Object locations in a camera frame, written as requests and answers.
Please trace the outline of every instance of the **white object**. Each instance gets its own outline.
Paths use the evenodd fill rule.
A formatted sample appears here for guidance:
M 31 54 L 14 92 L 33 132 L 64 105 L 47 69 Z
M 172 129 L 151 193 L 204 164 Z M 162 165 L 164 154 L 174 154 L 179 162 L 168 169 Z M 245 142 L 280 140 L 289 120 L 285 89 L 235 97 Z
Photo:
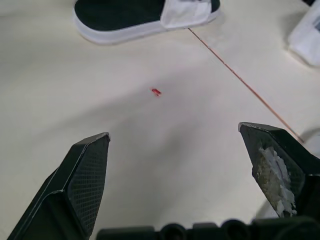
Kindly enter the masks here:
M 289 48 L 308 64 L 320 66 L 320 0 L 313 3 L 288 38 Z
M 166 0 L 160 21 L 166 29 L 176 29 L 204 24 L 210 14 L 211 0 Z

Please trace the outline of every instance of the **small red piece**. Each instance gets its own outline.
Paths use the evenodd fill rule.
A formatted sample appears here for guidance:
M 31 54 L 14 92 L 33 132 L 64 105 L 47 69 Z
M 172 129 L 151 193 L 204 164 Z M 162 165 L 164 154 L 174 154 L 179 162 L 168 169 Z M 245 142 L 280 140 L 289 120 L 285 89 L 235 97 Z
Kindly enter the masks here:
M 159 91 L 158 89 L 156 89 L 156 88 L 152 88 L 151 91 L 154 93 L 154 95 L 155 95 L 156 97 L 160 97 L 161 94 L 162 94 L 162 92 L 160 92 L 160 91 Z

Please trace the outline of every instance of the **white tile floor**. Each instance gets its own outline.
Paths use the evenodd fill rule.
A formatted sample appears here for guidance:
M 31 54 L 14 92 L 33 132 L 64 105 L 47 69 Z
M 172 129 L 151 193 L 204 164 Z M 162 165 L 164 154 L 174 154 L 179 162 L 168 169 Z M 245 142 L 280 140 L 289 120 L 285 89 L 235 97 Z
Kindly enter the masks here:
M 307 8 L 242 2 L 224 1 L 224 16 L 194 31 L 293 130 L 317 127 L 319 71 L 283 42 L 282 23 Z M 105 131 L 107 184 L 93 239 L 103 227 L 254 217 L 265 197 L 238 122 L 283 124 L 189 30 L 97 46 L 75 32 L 72 5 L 0 8 L 0 239 L 70 146 Z

